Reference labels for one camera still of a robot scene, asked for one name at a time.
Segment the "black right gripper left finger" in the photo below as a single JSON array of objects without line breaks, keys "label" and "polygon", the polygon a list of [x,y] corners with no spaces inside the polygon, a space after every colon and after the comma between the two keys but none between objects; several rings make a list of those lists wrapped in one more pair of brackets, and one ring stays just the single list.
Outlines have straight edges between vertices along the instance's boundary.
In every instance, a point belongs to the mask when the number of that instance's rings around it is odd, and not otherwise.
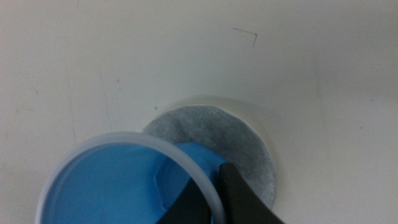
[{"label": "black right gripper left finger", "polygon": [[191,179],[157,224],[210,224],[210,208]]}]

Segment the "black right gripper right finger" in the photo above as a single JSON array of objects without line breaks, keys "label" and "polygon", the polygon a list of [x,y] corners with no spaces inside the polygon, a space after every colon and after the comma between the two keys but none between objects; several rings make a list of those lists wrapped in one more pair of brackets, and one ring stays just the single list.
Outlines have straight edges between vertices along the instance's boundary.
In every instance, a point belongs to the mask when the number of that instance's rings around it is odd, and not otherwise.
[{"label": "black right gripper right finger", "polygon": [[229,224],[284,224],[252,191],[232,163],[220,165],[217,191]]}]

